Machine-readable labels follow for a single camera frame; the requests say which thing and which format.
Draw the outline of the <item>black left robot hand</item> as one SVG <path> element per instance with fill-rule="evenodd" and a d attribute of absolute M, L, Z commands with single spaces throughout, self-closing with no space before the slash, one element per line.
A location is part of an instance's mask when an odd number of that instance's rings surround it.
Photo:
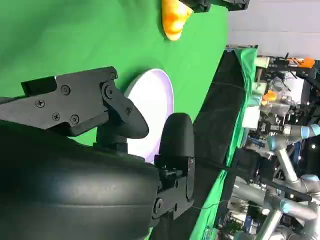
<path fill-rule="evenodd" d="M 250 0 L 179 0 L 191 8 L 195 13 L 206 13 L 211 6 L 227 8 L 229 12 L 244 11 L 248 8 Z"/>

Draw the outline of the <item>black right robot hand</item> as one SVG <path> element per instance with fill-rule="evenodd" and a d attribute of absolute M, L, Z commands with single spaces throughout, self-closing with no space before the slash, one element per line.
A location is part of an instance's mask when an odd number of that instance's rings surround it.
<path fill-rule="evenodd" d="M 186 113 L 165 121 L 154 163 L 128 153 L 147 122 L 112 66 L 25 81 L 0 100 L 3 240 L 142 240 L 193 206 Z"/>

